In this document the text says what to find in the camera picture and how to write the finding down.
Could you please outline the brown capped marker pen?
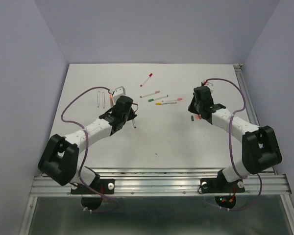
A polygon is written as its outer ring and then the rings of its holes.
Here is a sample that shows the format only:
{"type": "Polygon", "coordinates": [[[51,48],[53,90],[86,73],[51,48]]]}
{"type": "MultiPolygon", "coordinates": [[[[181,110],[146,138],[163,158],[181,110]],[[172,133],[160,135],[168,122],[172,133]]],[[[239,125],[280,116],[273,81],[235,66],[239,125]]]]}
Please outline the brown capped marker pen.
{"type": "Polygon", "coordinates": [[[113,101],[112,95],[109,95],[109,101],[110,101],[111,107],[113,107],[114,106],[114,101],[113,101]]]}

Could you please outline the red capped marker pen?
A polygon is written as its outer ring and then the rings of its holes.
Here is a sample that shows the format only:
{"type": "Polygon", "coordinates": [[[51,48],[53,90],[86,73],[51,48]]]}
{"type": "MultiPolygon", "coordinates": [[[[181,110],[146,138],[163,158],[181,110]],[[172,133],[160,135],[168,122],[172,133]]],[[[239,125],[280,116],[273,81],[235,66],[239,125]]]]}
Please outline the red capped marker pen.
{"type": "Polygon", "coordinates": [[[150,73],[145,79],[144,81],[140,84],[140,87],[143,87],[148,81],[149,79],[153,76],[153,73],[150,73]]]}

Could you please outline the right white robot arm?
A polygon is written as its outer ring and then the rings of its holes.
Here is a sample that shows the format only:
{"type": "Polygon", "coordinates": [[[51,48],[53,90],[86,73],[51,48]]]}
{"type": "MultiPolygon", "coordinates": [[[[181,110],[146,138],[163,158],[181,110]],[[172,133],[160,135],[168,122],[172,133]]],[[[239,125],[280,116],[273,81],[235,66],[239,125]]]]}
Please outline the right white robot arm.
{"type": "Polygon", "coordinates": [[[240,160],[231,158],[231,165],[220,170],[215,178],[202,178],[200,188],[205,193],[227,193],[232,189],[244,192],[243,179],[282,162],[282,155],[274,130],[259,127],[232,114],[222,104],[215,104],[206,86],[194,88],[189,112],[200,115],[211,125],[226,131],[229,138],[242,145],[240,160]]]}

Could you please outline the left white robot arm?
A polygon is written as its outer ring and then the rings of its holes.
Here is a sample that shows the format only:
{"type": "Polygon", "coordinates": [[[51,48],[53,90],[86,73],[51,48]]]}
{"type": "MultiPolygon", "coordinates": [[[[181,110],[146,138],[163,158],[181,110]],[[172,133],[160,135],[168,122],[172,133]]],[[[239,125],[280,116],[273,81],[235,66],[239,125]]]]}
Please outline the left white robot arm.
{"type": "Polygon", "coordinates": [[[88,147],[121,130],[125,123],[137,115],[132,109],[133,99],[120,96],[116,104],[93,123],[66,136],[50,137],[38,163],[38,169],[61,186],[78,184],[89,193],[100,189],[100,176],[84,166],[78,165],[79,155],[88,153],[88,147]]]}

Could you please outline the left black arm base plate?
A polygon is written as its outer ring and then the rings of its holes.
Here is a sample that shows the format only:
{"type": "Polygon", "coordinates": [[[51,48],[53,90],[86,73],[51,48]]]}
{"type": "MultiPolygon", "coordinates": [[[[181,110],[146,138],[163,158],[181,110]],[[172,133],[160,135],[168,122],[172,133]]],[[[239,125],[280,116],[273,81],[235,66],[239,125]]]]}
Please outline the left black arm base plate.
{"type": "MultiPolygon", "coordinates": [[[[95,180],[94,183],[91,183],[89,187],[101,194],[112,195],[115,190],[115,179],[98,179],[95,180]]],[[[88,189],[83,184],[76,184],[76,187],[73,187],[72,185],[70,193],[72,195],[95,195],[93,191],[88,189]]]]}

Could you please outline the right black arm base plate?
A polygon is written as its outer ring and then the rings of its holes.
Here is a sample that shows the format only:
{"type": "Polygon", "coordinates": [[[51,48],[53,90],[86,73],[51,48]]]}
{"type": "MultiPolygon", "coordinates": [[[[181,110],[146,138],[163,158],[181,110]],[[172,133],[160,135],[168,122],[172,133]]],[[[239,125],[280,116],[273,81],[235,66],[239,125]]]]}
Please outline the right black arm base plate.
{"type": "Polygon", "coordinates": [[[242,180],[229,183],[221,182],[217,178],[201,178],[198,192],[199,194],[244,193],[245,188],[242,180]]]}

